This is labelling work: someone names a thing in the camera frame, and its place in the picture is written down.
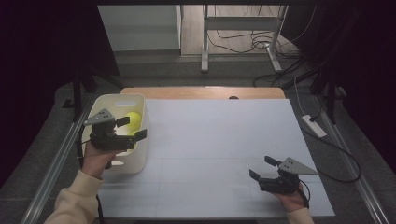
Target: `hand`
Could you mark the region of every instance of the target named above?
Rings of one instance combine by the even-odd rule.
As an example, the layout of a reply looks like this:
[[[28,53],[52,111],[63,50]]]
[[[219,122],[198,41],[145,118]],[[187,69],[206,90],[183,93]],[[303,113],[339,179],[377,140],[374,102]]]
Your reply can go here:
[[[299,189],[303,191],[302,184],[300,184]],[[279,193],[272,193],[272,194],[274,194],[280,200],[286,212],[288,213],[305,208],[304,199],[297,191],[294,191],[294,193],[292,194],[279,194]]]
[[[116,155],[123,152],[122,150],[99,150],[91,142],[85,144],[84,163],[81,171],[97,179],[102,179],[103,171],[107,163],[114,160]]]

